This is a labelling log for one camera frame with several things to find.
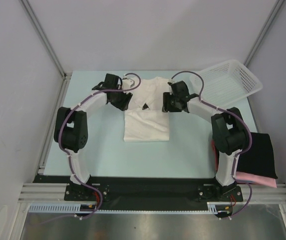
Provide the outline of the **white t shirt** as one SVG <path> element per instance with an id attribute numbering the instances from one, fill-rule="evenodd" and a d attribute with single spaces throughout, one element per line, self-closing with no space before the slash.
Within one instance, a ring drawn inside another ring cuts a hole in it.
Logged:
<path id="1" fill-rule="evenodd" d="M 162 111 L 163 94 L 170 92 L 169 79 L 143 79 L 124 112 L 125 142 L 167 142 L 170 139 L 169 114 Z"/>

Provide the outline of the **white perforated plastic basket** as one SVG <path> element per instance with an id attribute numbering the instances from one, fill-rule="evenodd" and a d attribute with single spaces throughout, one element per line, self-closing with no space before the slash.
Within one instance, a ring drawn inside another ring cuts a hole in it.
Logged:
<path id="1" fill-rule="evenodd" d="M 215 106 L 224 107 L 244 99 L 260 90 L 263 85 L 259 79 L 237 60 L 227 60 L 190 76 L 195 93 Z"/>

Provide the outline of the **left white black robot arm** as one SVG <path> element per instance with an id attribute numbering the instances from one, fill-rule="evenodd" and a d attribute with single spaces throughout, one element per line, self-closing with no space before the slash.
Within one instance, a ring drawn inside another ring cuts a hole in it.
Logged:
<path id="1" fill-rule="evenodd" d="M 133 96 L 131 91 L 140 83 L 140 78 L 135 81 L 128 73 L 124 77 L 108 73 L 104 81 L 94 86 L 80 103 L 70 108 L 60 107 L 57 111 L 54 141 L 67 155 L 71 171 L 70 180 L 78 184 L 75 193 L 83 200 L 89 199 L 93 194 L 93 187 L 87 184 L 90 173 L 80 157 L 80 150 L 89 139 L 88 118 L 107 104 L 121 111 L 127 110 Z"/>

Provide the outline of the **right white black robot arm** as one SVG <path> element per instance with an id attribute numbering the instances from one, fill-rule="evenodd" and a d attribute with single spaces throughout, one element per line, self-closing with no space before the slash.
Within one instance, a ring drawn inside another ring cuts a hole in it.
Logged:
<path id="1" fill-rule="evenodd" d="M 219 153 L 215 176 L 219 185 L 213 188 L 213 194 L 218 200 L 224 201 L 232 193 L 229 185 L 235 182 L 239 155 L 251 147 L 249 128 L 238 108 L 222 109 L 207 103 L 198 94 L 190 94 L 184 81 L 169 82 L 168 85 L 169 91 L 163 93 L 163 112 L 186 112 L 211 124 L 212 140 Z"/>

